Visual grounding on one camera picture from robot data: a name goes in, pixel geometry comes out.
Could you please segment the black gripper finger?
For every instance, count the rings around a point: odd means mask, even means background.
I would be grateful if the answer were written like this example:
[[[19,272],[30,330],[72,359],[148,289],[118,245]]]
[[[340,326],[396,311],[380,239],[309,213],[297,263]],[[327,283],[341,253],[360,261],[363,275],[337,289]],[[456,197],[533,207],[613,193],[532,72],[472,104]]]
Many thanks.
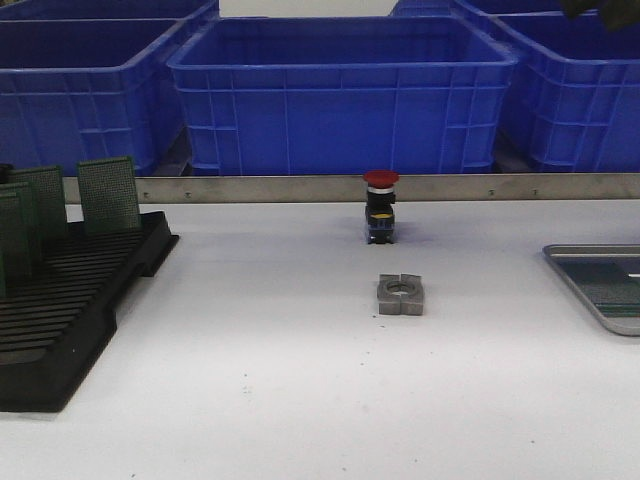
[[[568,18],[596,11],[608,30],[620,30],[639,23],[639,0],[560,0],[559,3]]]

